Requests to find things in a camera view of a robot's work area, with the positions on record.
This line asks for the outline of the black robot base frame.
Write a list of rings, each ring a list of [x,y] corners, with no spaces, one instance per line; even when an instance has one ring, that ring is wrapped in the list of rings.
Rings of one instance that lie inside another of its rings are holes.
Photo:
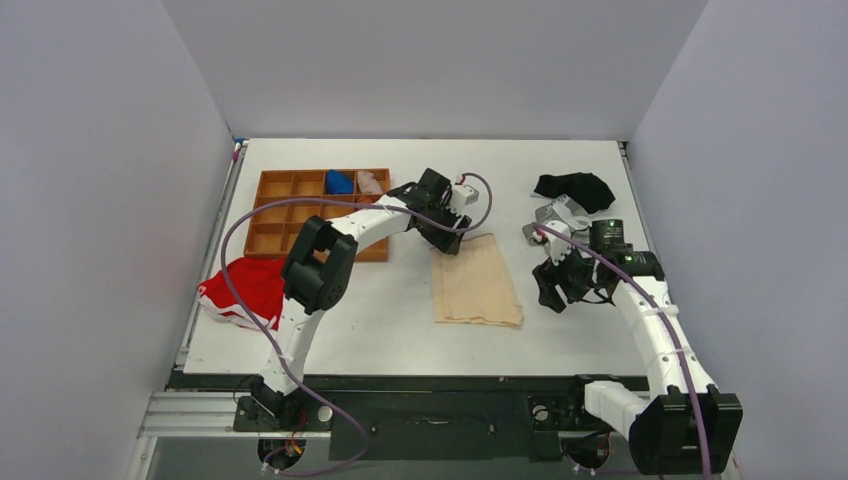
[[[648,392],[640,377],[310,375],[275,393],[257,374],[175,371],[170,391],[218,393],[224,430],[250,436],[264,470],[292,475],[319,455],[362,461],[524,457],[603,467],[616,441],[633,469],[659,477],[712,472],[710,395]]]

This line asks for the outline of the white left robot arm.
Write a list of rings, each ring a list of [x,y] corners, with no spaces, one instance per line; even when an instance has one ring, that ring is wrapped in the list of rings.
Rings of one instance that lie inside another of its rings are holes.
[[[479,192],[426,169],[416,182],[389,190],[341,217],[309,218],[283,265],[281,318],[272,334],[272,356],[251,386],[259,416],[272,429],[291,427],[298,402],[291,396],[304,379],[305,361],[323,316],[349,286],[356,257],[392,235],[418,232],[438,251],[455,255],[475,223],[465,214]]]

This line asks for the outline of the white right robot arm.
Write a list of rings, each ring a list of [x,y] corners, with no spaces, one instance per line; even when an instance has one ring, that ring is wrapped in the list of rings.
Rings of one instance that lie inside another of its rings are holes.
[[[618,381],[592,380],[565,398],[566,418],[578,427],[605,422],[627,440],[643,475],[740,478],[740,400],[700,363],[655,254],[634,249],[618,219],[534,222],[529,231],[547,254],[533,270],[539,304],[561,313],[599,294],[623,317],[649,387],[641,397]]]

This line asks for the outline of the cream beige underwear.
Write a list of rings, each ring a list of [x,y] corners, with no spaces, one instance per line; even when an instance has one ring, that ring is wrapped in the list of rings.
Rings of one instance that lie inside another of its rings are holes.
[[[430,250],[434,321],[519,329],[524,312],[496,237],[482,234],[459,253]]]

